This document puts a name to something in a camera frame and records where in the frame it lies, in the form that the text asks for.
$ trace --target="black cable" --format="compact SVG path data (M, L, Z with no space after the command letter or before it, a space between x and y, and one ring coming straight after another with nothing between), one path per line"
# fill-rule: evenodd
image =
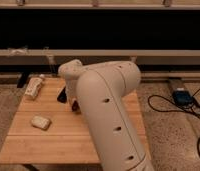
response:
M194 96L199 93L200 91L200 88L196 90L196 92L192 95L192 97L194 98ZM154 97L157 97L157 98L161 98L167 102L169 102L170 104L172 104L173 106L177 107L178 110L174 109L174 110L162 110L162 109L158 109L158 108L155 108L152 104L151 104L151 99L154 98ZM157 112L184 112L186 114L190 114L192 116L195 116L196 118L198 118L200 120L200 113L197 113L194 111L193 107L195 106L194 103L192 103L190 106L186 106L186 107L182 107L182 106L178 106L176 105L174 102L172 102L171 100L167 99L166 97L163 97L161 95L151 95L148 97L148 105L154 110L154 111L157 111ZM198 140L197 140L197 153L198 153L198 156L200 158L200 136L198 137Z
M196 90L196 92L192 95L192 97L194 97L199 91L200 91L200 87L198 90Z

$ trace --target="black object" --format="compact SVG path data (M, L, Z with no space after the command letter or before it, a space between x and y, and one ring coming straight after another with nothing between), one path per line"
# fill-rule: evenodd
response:
M72 107L71 107L71 110L72 110L73 112L76 112L76 111L79 110L79 109L80 109L79 104L78 104L78 102L75 100L74 103L73 103L73 105L72 105Z
M32 164L23 164L23 166L28 169L29 171L39 171L36 167L34 167Z
M63 88L63 90L60 92L59 96L57 97L57 101L61 103L66 103L67 102L67 96L65 93L66 87Z
M174 91L172 93L177 106L188 106L193 103L193 98L188 91Z
M26 81L28 80L30 72L23 72L18 83L17 83L17 88L23 88L25 85Z

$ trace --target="floor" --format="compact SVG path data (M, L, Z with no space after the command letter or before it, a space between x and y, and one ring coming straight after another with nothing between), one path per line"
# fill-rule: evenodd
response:
M200 83L186 83L190 92L195 92ZM19 105L25 87L16 84L0 84L0 149ZM152 162L156 171L200 171L200 159L196 152L200 123L183 113L158 113L149 108L147 98L152 94L170 97L167 83L141 83L137 89L143 119L149 140ZM158 108L172 106L160 99L153 102ZM100 166L91 165L36 165L41 171L100 171ZM0 171L26 171L21 165L0 165Z

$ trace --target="screw hole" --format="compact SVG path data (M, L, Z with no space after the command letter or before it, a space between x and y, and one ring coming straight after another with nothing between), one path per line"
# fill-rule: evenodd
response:
M134 159L134 156L129 156L128 158L127 158L127 160L133 160Z
M121 131L122 130L122 127L121 126L118 126L114 129L114 131Z
M104 103L108 103L110 101L110 99L104 99L103 102Z

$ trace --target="small wooden block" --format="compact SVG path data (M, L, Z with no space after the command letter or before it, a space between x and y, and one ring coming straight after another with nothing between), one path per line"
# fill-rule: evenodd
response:
M51 120L42 116L34 116L31 120L31 125L46 131L51 124Z

